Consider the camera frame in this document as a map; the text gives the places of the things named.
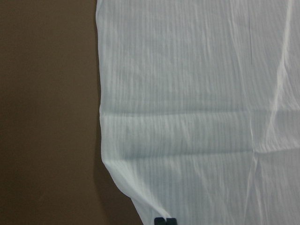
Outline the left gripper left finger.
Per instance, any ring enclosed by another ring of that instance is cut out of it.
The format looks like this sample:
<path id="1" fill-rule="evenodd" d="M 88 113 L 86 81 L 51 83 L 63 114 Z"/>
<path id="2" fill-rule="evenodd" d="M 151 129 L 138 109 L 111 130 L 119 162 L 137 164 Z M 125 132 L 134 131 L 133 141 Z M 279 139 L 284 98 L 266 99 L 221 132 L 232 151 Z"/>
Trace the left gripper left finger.
<path id="1" fill-rule="evenodd" d="M 165 225 L 165 219 L 163 217 L 155 218 L 154 225 Z"/>

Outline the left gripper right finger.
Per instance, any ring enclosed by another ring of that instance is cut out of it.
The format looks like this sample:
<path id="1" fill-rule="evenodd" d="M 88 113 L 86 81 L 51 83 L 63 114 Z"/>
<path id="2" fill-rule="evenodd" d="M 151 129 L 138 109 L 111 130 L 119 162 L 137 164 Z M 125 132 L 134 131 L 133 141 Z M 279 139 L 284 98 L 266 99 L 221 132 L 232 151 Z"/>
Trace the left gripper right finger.
<path id="1" fill-rule="evenodd" d="M 167 218 L 166 225 L 178 225 L 176 218 Z"/>

